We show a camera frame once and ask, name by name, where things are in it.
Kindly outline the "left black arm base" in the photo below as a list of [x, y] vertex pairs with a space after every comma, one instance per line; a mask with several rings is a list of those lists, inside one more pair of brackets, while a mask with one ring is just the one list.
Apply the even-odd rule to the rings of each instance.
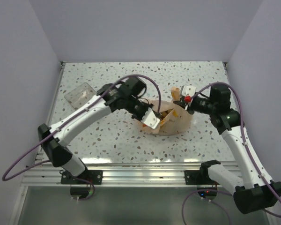
[[67, 185], [80, 185], [89, 184], [91, 182], [93, 185], [101, 185], [103, 179], [102, 170], [86, 170], [78, 177], [74, 177], [69, 171], [61, 170], [61, 184]]

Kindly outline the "orange translucent plastic bag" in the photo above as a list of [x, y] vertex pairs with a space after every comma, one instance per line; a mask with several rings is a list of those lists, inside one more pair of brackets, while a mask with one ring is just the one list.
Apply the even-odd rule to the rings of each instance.
[[185, 111], [184, 108], [173, 103], [180, 99], [180, 89], [178, 87], [172, 87], [170, 92], [172, 101], [161, 102], [160, 112], [162, 116], [158, 127], [151, 129], [138, 120], [134, 120], [137, 128], [151, 135], [176, 135], [184, 133], [190, 128], [193, 116]]

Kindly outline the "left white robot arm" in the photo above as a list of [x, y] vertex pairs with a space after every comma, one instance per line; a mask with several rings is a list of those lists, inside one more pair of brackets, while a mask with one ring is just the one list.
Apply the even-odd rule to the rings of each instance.
[[77, 184], [88, 178], [86, 165], [67, 147], [83, 130], [99, 119], [124, 109], [132, 118], [155, 129], [160, 123], [153, 105], [139, 100], [146, 84], [138, 77], [130, 77], [118, 84], [106, 84], [85, 105], [65, 119], [53, 125], [38, 127], [41, 147], [54, 167], [62, 167], [71, 174]]

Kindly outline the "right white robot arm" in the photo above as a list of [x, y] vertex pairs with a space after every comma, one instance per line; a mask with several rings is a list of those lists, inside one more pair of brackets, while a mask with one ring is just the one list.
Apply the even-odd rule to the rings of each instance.
[[212, 181], [223, 186], [232, 196], [238, 210], [248, 214], [258, 210], [266, 211], [281, 201], [281, 182], [274, 181], [259, 160], [247, 135], [242, 107], [236, 111], [230, 107], [231, 95], [237, 103], [236, 91], [228, 84], [215, 82], [207, 85], [208, 98], [200, 98], [202, 90], [192, 85], [182, 87], [182, 108], [190, 114], [209, 115], [212, 125], [228, 145], [237, 162], [241, 177], [224, 168], [217, 160], [201, 164], [197, 181], [210, 184]]

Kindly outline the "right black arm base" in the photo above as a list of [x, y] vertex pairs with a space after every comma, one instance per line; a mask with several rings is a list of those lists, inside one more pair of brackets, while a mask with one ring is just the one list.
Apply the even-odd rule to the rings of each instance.
[[214, 165], [220, 165], [221, 162], [211, 160], [201, 163], [198, 170], [184, 170], [186, 185], [212, 185], [214, 181], [208, 175], [208, 168]]

